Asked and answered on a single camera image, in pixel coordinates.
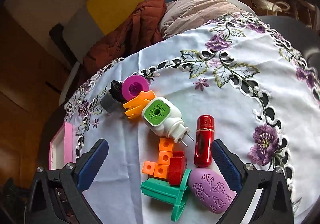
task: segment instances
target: orange building block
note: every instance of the orange building block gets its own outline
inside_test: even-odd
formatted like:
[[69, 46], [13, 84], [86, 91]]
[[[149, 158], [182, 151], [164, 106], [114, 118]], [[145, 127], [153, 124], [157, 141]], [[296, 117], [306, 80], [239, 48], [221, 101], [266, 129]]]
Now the orange building block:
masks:
[[160, 138], [159, 151], [173, 151], [174, 141], [172, 138]]
[[142, 168], [142, 172], [145, 174], [153, 175], [157, 165], [158, 164], [156, 162], [145, 161]]
[[166, 179], [168, 176], [169, 165], [160, 165], [157, 164], [155, 172], [153, 173], [154, 177]]
[[160, 151], [158, 164], [170, 165], [170, 158], [172, 157], [172, 152], [169, 151]]

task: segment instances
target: metal prong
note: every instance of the metal prong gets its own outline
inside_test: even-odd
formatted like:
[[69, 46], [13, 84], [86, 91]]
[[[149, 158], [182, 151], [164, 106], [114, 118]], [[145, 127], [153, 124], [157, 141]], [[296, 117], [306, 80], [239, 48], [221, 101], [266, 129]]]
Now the metal prong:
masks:
[[192, 141], [195, 141], [187, 132], [185, 132], [185, 134], [186, 134], [187, 136], [189, 136], [189, 138], [190, 138]]
[[182, 142], [185, 145], [185, 147], [188, 147], [181, 139], [180, 139], [180, 142]]

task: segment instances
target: magenta disc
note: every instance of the magenta disc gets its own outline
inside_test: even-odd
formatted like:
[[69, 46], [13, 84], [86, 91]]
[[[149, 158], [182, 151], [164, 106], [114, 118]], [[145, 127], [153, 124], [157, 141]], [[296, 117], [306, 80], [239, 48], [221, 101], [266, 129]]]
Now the magenta disc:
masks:
[[143, 76], [130, 76], [122, 84], [122, 95], [127, 101], [138, 96], [141, 91], [149, 91], [149, 84]]

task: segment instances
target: red block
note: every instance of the red block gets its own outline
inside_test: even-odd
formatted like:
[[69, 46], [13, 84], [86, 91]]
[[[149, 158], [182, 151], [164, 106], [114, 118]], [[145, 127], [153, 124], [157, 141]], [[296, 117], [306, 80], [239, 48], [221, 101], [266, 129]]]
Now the red block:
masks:
[[173, 157], [184, 157], [184, 151], [173, 151], [172, 156]]
[[[173, 152], [175, 155], [184, 155], [183, 151], [179, 152]], [[181, 157], [172, 157], [170, 159], [170, 166], [169, 166], [169, 172], [168, 172], [168, 182], [170, 185], [180, 185], [182, 176], [186, 170], [187, 167], [187, 159], [185, 156]]]

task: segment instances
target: purple flower embroidery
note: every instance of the purple flower embroidery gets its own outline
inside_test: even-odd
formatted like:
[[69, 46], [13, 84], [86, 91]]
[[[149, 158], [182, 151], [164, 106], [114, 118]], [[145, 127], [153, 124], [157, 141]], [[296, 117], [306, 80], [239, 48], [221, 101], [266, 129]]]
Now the purple flower embroidery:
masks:
[[309, 88], [315, 86], [315, 77], [310, 70], [303, 70], [302, 68], [297, 68], [296, 76], [298, 80], [307, 82]]
[[254, 23], [247, 23], [247, 28], [252, 30], [252, 31], [255, 31], [257, 33], [266, 33], [266, 30], [264, 28], [264, 26], [262, 25], [256, 25]]
[[196, 86], [195, 86], [195, 89], [200, 88], [201, 91], [203, 91], [205, 86], [209, 86], [209, 84], [207, 83], [208, 79], [206, 79], [206, 78], [204, 78], [204, 79], [199, 78], [198, 80], [199, 80], [199, 81], [193, 82], [193, 84], [196, 85]]
[[208, 60], [209, 66], [218, 68], [221, 66], [221, 62], [219, 59], [212, 58]]
[[93, 128], [98, 128], [99, 118], [98, 118], [98, 119], [95, 119], [95, 120], [94, 120], [94, 123], [92, 123], [92, 124], [93, 124], [92, 129], [93, 129]]
[[218, 34], [213, 35], [213, 37], [205, 43], [207, 49], [220, 51], [230, 47], [230, 43], [222, 39], [222, 37]]
[[84, 117], [85, 115], [88, 114], [88, 110], [87, 110], [88, 105], [89, 105], [89, 101], [86, 99], [84, 100], [83, 104], [79, 106], [79, 109], [78, 109], [79, 117]]
[[265, 166], [270, 163], [278, 148], [279, 138], [277, 132], [267, 124], [260, 125], [256, 127], [253, 139], [256, 144], [251, 147], [248, 156], [254, 163]]

